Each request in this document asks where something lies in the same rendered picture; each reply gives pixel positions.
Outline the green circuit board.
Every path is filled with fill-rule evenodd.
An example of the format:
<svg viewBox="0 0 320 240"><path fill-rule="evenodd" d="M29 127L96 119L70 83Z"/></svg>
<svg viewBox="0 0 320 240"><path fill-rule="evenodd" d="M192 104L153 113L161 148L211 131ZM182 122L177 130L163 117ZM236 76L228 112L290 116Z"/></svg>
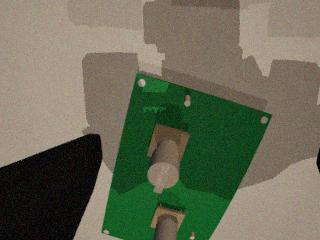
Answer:
<svg viewBox="0 0 320 240"><path fill-rule="evenodd" d="M271 117L137 73L101 233L123 240L211 239Z"/></svg>

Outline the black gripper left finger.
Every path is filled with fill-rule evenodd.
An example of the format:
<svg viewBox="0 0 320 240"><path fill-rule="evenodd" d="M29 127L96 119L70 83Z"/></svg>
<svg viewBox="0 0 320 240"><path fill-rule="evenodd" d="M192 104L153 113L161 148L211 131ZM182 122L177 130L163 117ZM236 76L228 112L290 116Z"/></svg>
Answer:
<svg viewBox="0 0 320 240"><path fill-rule="evenodd" d="M101 160L87 135L0 167L0 240L73 240Z"/></svg>

